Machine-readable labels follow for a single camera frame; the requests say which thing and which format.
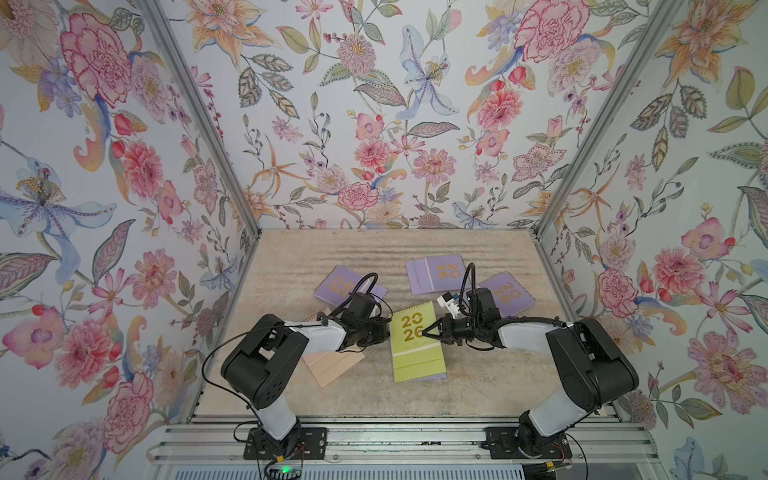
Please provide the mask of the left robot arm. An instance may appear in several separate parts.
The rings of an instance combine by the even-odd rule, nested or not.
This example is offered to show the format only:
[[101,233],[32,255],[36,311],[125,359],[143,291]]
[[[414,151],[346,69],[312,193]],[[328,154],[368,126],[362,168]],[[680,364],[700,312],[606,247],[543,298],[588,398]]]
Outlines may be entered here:
[[285,460],[299,453],[306,441],[284,396],[299,363],[316,354],[359,353],[387,341],[392,316],[378,296],[353,293],[311,321],[288,322],[274,314],[259,319],[220,368],[227,389],[246,402],[257,420],[246,440],[247,456]]

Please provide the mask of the green desk calendar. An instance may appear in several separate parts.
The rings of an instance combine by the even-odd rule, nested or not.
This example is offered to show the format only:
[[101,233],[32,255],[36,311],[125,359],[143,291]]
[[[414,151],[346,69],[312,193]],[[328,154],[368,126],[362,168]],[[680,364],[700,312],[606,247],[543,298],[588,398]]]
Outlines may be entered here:
[[[396,311],[389,323],[392,359],[395,356],[421,351],[442,355],[444,358],[441,342],[423,338],[421,335],[422,330],[436,320],[432,302]],[[446,378],[447,369],[446,375],[442,378],[431,377],[413,381],[443,380]]]

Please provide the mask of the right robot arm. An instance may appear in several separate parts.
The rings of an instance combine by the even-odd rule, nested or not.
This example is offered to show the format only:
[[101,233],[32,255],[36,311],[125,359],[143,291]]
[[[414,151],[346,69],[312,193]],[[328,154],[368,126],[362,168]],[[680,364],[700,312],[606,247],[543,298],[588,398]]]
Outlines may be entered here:
[[487,288],[439,301],[447,314],[422,330],[446,345],[485,344],[495,349],[527,350],[551,356],[560,387],[519,416],[516,428],[487,431],[486,447],[527,458],[542,458],[566,440],[571,427],[604,404],[635,390],[639,377],[603,325],[594,318],[567,323],[559,318],[506,316]]

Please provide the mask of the purple desk calendar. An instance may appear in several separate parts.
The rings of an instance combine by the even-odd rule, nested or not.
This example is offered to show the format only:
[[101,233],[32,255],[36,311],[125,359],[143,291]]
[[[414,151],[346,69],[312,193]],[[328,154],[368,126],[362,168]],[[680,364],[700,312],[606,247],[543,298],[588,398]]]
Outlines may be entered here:
[[488,289],[503,317],[514,317],[533,307],[537,301],[509,272],[502,272],[479,284]]
[[407,382],[446,375],[445,360],[442,355],[427,351],[409,353],[393,358],[394,380]]

